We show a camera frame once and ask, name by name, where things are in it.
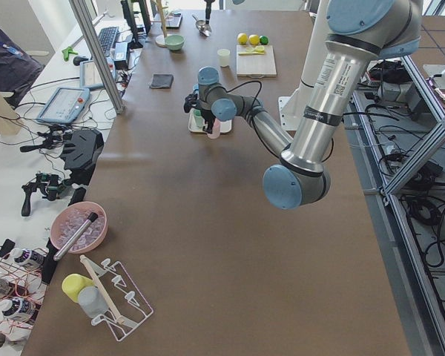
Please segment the white tray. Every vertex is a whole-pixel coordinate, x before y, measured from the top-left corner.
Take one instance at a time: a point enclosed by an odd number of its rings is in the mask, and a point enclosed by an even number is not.
[[[232,120],[221,122],[221,133],[227,134],[232,129]],[[194,120],[194,109],[190,110],[190,117],[188,120],[188,130],[195,134],[206,134],[202,128],[199,128],[196,125],[196,121]]]

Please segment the plastic container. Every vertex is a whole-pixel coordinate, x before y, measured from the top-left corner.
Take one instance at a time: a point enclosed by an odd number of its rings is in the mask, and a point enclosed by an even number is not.
[[[18,295],[27,295],[28,291],[23,286],[9,282],[4,278],[0,278],[0,299],[14,297],[16,293]]]
[[[225,48],[217,50],[217,58],[220,63],[220,67],[228,67],[231,63],[231,51]]]
[[[15,263],[26,269],[27,271],[35,271],[41,269],[45,263],[45,256],[28,248],[14,248],[10,252]]]
[[[221,134],[221,121],[218,119],[214,120],[213,133],[208,133],[210,139],[217,139]]]
[[[68,275],[63,279],[61,288],[62,291],[74,302],[77,303],[79,292],[85,287],[94,286],[92,279],[82,276],[77,273]]]
[[[33,325],[36,321],[39,307],[39,304],[20,297],[0,302],[0,310],[5,318],[30,325]]]
[[[89,211],[93,211],[94,213],[99,215],[96,222],[94,222],[93,225],[90,226],[90,228],[95,228],[97,221],[99,219],[103,219],[104,225],[102,227],[102,230],[98,237],[96,237],[92,241],[87,242],[83,247],[78,247],[76,243],[73,247],[70,248],[69,253],[84,254],[85,252],[93,250],[97,246],[99,246],[101,242],[104,240],[105,235],[107,234],[108,221],[107,221],[107,215],[105,214],[105,211],[102,208],[102,206],[100,206],[95,202],[77,202],[76,204],[68,206],[56,217],[51,226],[51,233],[50,233],[50,239],[53,246],[56,248],[61,248],[65,244],[66,240],[62,239],[62,235],[66,235],[65,231],[62,230],[64,228],[63,225],[65,225],[67,222],[70,222],[72,220],[71,217],[76,212],[81,214],[83,219],[86,219],[89,215],[88,213]]]
[[[79,292],[77,300],[84,313],[91,319],[94,319],[99,314],[104,314],[109,309],[97,287],[83,288]]]

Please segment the spoon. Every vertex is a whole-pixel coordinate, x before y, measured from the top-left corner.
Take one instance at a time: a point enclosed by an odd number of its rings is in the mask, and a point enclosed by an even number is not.
[[[208,36],[205,33],[205,20],[199,20],[196,15],[193,15],[193,18],[196,20],[196,28],[198,29],[198,31],[204,35],[204,36]]]

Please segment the ur robot arm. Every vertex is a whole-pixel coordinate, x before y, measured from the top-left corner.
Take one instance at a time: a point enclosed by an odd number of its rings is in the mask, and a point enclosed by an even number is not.
[[[255,98],[228,93],[216,69],[198,73],[193,107],[212,128],[242,116],[264,145],[279,157],[264,174],[270,203],[281,209],[316,202],[330,186],[322,162],[359,78],[370,61],[406,56],[418,48],[422,0],[331,0],[326,20],[328,54],[297,132],[292,139]]]

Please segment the green object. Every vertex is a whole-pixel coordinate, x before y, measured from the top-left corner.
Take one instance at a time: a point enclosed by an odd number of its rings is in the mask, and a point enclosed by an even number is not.
[[[165,46],[169,50],[181,50],[185,43],[185,38],[181,35],[169,35],[165,38]]]
[[[62,52],[62,58],[67,62],[69,60],[69,55],[70,54],[78,54],[77,52],[75,52],[73,50],[72,47],[68,47],[65,48],[64,50],[61,51]]]
[[[260,44],[261,45],[268,45],[268,37],[267,36],[261,36],[260,38],[259,38],[259,41],[260,41]]]
[[[198,128],[202,128],[205,124],[205,121],[201,116],[201,111],[199,111],[198,109],[194,109],[193,115],[194,115],[194,122],[196,123],[196,126]]]

